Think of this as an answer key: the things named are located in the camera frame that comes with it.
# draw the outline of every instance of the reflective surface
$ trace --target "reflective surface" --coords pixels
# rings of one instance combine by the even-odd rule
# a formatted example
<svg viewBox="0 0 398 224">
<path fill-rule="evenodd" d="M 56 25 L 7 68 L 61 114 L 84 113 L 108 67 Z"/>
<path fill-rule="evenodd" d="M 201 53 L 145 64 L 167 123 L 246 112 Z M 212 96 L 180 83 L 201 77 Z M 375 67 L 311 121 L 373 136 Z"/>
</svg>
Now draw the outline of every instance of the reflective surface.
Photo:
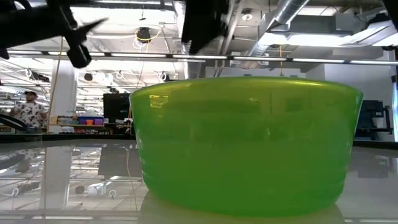
<svg viewBox="0 0 398 224">
<path fill-rule="evenodd" d="M 362 93 L 241 77 L 150 86 L 131 101 L 143 177 L 156 196 L 226 215 L 283 217 L 339 197 Z"/>
<path fill-rule="evenodd" d="M 0 223 L 398 222 L 398 152 L 394 151 L 354 147 L 345 189 L 328 209 L 301 217 L 244 218 L 189 210 L 155 197 L 142 182 L 134 141 L 0 143 L 0 148 Z M 251 183 L 236 179 L 236 184 Z M 246 194 L 240 190 L 231 197 Z"/>
</svg>

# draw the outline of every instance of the man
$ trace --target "man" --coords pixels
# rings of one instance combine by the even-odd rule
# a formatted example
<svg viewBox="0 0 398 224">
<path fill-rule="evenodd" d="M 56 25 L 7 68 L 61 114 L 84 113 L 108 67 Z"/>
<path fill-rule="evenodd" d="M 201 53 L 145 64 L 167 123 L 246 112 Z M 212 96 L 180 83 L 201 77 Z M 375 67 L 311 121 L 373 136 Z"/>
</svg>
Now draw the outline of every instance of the man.
<svg viewBox="0 0 398 224">
<path fill-rule="evenodd" d="M 26 91 L 26 102 L 15 106 L 11 110 L 11 116 L 15 116 L 24 122 L 29 128 L 26 134 L 39 134 L 42 132 L 42 120 L 47 114 L 42 105 L 36 103 L 37 94 L 33 91 Z"/>
</svg>

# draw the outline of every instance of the black monitor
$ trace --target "black monitor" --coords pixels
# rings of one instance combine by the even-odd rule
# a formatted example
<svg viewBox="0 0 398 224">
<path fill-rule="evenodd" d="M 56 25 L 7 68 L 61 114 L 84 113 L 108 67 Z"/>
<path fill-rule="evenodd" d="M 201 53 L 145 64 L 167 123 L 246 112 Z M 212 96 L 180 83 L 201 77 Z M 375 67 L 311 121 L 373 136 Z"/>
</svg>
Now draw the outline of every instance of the black monitor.
<svg viewBox="0 0 398 224">
<path fill-rule="evenodd" d="M 130 93 L 104 94 L 104 119 L 109 123 L 117 123 L 116 120 L 124 121 L 129 114 Z"/>
</svg>

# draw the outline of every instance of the white wall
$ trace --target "white wall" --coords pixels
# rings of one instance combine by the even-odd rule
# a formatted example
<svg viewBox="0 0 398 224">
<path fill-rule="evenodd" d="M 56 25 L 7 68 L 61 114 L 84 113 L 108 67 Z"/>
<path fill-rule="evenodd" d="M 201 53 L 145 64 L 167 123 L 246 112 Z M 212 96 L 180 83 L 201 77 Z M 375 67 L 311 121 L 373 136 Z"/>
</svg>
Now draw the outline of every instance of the white wall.
<svg viewBox="0 0 398 224">
<path fill-rule="evenodd" d="M 305 78 L 305 73 L 302 73 L 299 68 L 284 68 L 283 74 L 285 77 L 296 75 L 299 78 Z M 214 67 L 206 67 L 206 77 L 213 77 Z M 224 68 L 220 77 L 242 77 L 244 74 L 251 74 L 252 76 L 261 77 L 279 77 L 280 69 L 275 68 L 270 71 L 267 68 L 259 69 L 242 69 L 242 68 Z"/>
<path fill-rule="evenodd" d="M 389 60 L 388 54 L 384 52 L 384 56 L 378 60 Z M 307 78 L 349 85 L 361 90 L 364 100 L 382 100 L 385 106 L 392 106 L 391 75 L 391 66 L 325 64 L 309 71 Z M 392 110 L 390 110 L 390 119 L 392 125 Z M 387 133 L 379 133 L 379 137 L 383 141 L 394 140 L 394 136 Z"/>
</svg>

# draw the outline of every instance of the green bowl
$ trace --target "green bowl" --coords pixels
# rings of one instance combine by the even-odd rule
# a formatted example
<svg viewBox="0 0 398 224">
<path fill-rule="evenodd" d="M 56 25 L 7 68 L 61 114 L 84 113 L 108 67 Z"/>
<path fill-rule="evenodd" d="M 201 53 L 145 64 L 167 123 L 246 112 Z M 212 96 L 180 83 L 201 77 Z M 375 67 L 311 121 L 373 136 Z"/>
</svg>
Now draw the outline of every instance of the green bowl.
<svg viewBox="0 0 398 224">
<path fill-rule="evenodd" d="M 343 190 L 363 94 L 305 79 L 209 78 L 131 96 L 144 181 L 187 208 L 301 215 Z"/>
</svg>

